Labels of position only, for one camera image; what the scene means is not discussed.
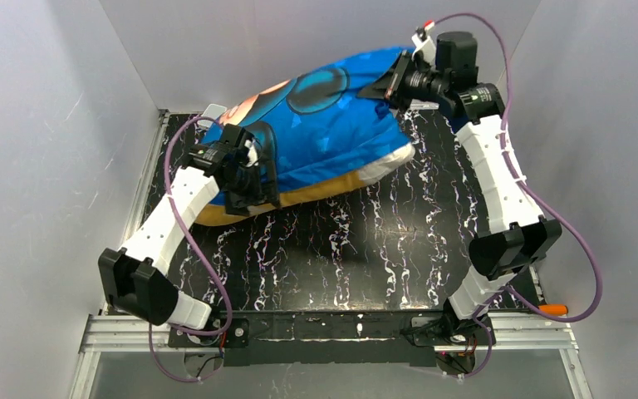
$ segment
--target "pillow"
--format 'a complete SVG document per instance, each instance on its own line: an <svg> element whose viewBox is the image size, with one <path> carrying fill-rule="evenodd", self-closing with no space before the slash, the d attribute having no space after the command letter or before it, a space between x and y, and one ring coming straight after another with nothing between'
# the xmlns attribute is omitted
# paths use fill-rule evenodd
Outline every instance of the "pillow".
<svg viewBox="0 0 638 399"><path fill-rule="evenodd" d="M371 185L415 154L385 101L357 97L382 76L403 47L365 52L284 81L229 109L218 121L243 126L264 145L274 137L282 207L321 200ZM203 143L218 140L212 126ZM251 215L275 209L264 204ZM223 193L197 223L231 224L244 216L224 212Z"/></svg>

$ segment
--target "cartoon print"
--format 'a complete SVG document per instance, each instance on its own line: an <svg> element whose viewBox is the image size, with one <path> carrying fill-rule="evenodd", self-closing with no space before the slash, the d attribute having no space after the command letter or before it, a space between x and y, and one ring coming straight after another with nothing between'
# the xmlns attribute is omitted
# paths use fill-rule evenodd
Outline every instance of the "cartoon print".
<svg viewBox="0 0 638 399"><path fill-rule="evenodd" d="M343 68L327 68L297 78L287 105L297 114L313 114L334 105L348 88Z"/></svg>
<svg viewBox="0 0 638 399"><path fill-rule="evenodd" d="M221 115L225 125L249 126L262 119L282 100L297 114L312 114L335 104L348 88L348 73L343 68L329 67L310 72L249 97Z"/></svg>

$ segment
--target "white wall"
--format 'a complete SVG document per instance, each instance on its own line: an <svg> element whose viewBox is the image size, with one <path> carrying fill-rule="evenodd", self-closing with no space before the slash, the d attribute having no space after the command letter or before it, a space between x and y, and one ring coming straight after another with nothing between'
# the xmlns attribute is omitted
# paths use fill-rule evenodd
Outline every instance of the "white wall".
<svg viewBox="0 0 638 399"><path fill-rule="evenodd" d="M415 28L454 12L478 12L501 30L510 50L539 0L101 0L159 108L199 111L239 103L279 81L377 47L410 45ZM483 81L503 70L493 35L476 21Z"/></svg>
<svg viewBox="0 0 638 399"><path fill-rule="evenodd" d="M0 398L62 398L157 112L96 0L0 2Z"/></svg>
<svg viewBox="0 0 638 399"><path fill-rule="evenodd" d="M511 134L528 183L601 261L605 289L575 324L594 397L638 398L638 1L544 0L513 59ZM565 234L541 271L547 297L591 301L585 256Z"/></svg>

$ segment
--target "joint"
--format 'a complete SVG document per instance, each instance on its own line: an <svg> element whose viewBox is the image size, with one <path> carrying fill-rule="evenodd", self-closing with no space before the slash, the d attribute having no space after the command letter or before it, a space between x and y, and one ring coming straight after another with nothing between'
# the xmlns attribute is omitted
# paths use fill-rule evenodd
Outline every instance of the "joint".
<svg viewBox="0 0 638 399"><path fill-rule="evenodd" d="M439 320L439 331L437 332L441 338L448 339L456 335L469 337L480 329L480 326L472 318L459 318L451 305L451 301L448 299L444 303L443 312L441 320ZM478 320L484 321L486 318L488 318L487 313L480 316Z"/></svg>
<svg viewBox="0 0 638 399"><path fill-rule="evenodd" d="M174 311L178 289L157 269L153 260L133 259L119 251L104 249L99 274L108 304L159 326Z"/></svg>
<svg viewBox="0 0 638 399"><path fill-rule="evenodd" d="M505 153L510 154L513 151L514 151L513 145L510 144L510 143L507 143L505 145L505 148L503 148L500 152L502 152L503 154L505 154Z"/></svg>
<svg viewBox="0 0 638 399"><path fill-rule="evenodd" d="M249 208L272 204L280 208L274 135L267 135L265 147L241 126L227 124L221 137L210 143L193 145L189 156L194 166L213 176L224 192L226 214L249 216Z"/></svg>
<svg viewBox="0 0 638 399"><path fill-rule="evenodd" d="M494 281L543 259L561 234L555 219L522 227L514 224L510 230L476 236L469 244L469 257L478 273Z"/></svg>

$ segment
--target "floor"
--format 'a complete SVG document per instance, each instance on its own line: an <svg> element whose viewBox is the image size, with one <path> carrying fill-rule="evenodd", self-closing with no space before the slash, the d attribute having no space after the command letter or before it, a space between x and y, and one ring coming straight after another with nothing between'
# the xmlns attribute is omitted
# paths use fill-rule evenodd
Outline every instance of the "floor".
<svg viewBox="0 0 638 399"><path fill-rule="evenodd" d="M175 375L186 375L182 355L160 354ZM476 377L463 383L433 367L406 364L270 364L225 367L204 384L181 384L160 373L149 353L103 353L92 399L572 399L558 351L494 351Z"/></svg>
<svg viewBox="0 0 638 399"><path fill-rule="evenodd" d="M169 118L163 149L189 118ZM488 211L468 157L446 120L433 110L408 111L399 119L417 153L379 183L229 226L191 229L225 282L234 309L441 309L468 270L468 242L487 229ZM174 149L173 170L203 133L189 129ZM145 217L163 193L159 167ZM196 298L220 303L203 269L182 244L169 279ZM513 286L537 301L528 273L514 279ZM508 294L493 303L494 309L522 307Z"/></svg>

